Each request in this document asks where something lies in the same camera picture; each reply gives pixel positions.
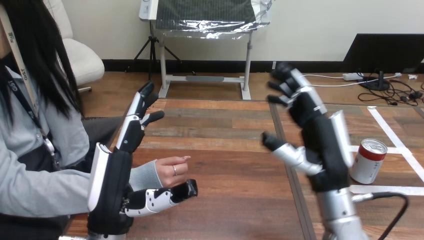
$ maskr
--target woman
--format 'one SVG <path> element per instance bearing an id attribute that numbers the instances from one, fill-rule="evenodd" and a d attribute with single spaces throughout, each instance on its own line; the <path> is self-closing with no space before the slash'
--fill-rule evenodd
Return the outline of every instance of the woman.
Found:
<path id="1" fill-rule="evenodd" d="M 95 124 L 103 124 L 102 132 L 89 131 L 90 122 L 81 121 L 76 80 L 60 31 L 42 0 L 0 4 L 30 76 L 27 88 L 11 53 L 11 35 L 0 24 L 0 239 L 57 239 L 68 215 L 88 212 L 91 150 L 96 142 L 110 140 L 120 119 L 98 119 Z M 17 89 L 24 97 L 18 97 Z M 44 135 L 54 145 L 60 170 Z M 137 191 L 183 183 L 188 158 L 170 157 L 133 168 L 130 185 Z"/>

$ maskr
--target woman's hand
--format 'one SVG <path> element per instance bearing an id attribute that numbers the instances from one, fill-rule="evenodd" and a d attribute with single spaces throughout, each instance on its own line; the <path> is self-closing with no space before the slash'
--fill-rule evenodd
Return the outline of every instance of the woman's hand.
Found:
<path id="1" fill-rule="evenodd" d="M 157 176 L 164 188 L 172 188 L 187 181 L 190 156 L 173 156 L 156 160 Z"/>

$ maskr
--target soda can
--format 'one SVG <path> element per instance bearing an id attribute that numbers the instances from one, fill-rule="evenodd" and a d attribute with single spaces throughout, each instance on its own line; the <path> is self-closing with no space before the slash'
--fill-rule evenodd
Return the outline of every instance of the soda can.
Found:
<path id="1" fill-rule="evenodd" d="M 375 139 L 365 139 L 359 146 L 350 171 L 353 180 L 361 184 L 372 184 L 387 154 L 387 146 Z"/>

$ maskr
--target white tape line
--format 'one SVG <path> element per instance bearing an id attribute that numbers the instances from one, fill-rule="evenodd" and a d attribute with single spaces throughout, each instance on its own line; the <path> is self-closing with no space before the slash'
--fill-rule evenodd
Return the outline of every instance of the white tape line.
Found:
<path id="1" fill-rule="evenodd" d="M 424 196 L 424 187 L 419 186 L 373 186 L 351 185 L 349 190 L 354 194 L 369 194 L 379 192 L 394 192 L 409 196 Z"/>
<path id="2" fill-rule="evenodd" d="M 387 122 L 383 119 L 380 113 L 377 111 L 375 106 L 369 106 L 368 111 L 383 129 L 385 134 L 387 134 L 388 138 L 393 142 L 396 148 L 401 149 L 401 154 L 412 167 L 412 169 L 416 172 L 419 178 L 424 182 L 424 168 L 420 165 L 420 163 L 415 159 L 412 155 L 412 152 L 404 145 L 404 143 L 399 139 L 396 133 L 390 128 Z"/>
<path id="3" fill-rule="evenodd" d="M 358 152 L 358 149 L 359 149 L 359 146 L 350 146 L 350 151 L 352 153 Z M 402 154 L 403 150 L 401 148 L 397 148 L 397 147 L 388 147 L 387 153 L 388 154 Z"/>

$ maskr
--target woman's finger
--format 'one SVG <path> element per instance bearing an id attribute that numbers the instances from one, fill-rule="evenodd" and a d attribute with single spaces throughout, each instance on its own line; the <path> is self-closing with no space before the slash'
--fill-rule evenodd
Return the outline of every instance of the woman's finger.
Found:
<path id="1" fill-rule="evenodd" d="M 184 175 L 189 171 L 189 165 L 187 164 L 187 162 L 183 164 L 174 165 L 174 167 L 174 175 Z"/>
<path id="2" fill-rule="evenodd" d="M 173 165 L 178 165 L 178 164 L 183 164 L 187 161 L 187 157 L 178 157 L 178 156 L 173 156 L 173 157 L 167 157 L 167 158 L 162 158 L 159 159 L 159 164 L 162 166 L 173 166 Z"/>
<path id="3" fill-rule="evenodd" d="M 187 179 L 188 179 L 187 174 L 176 175 L 172 178 L 172 185 L 170 187 L 172 188 L 172 187 L 178 186 L 180 184 L 183 184 L 183 183 L 187 182 Z"/>

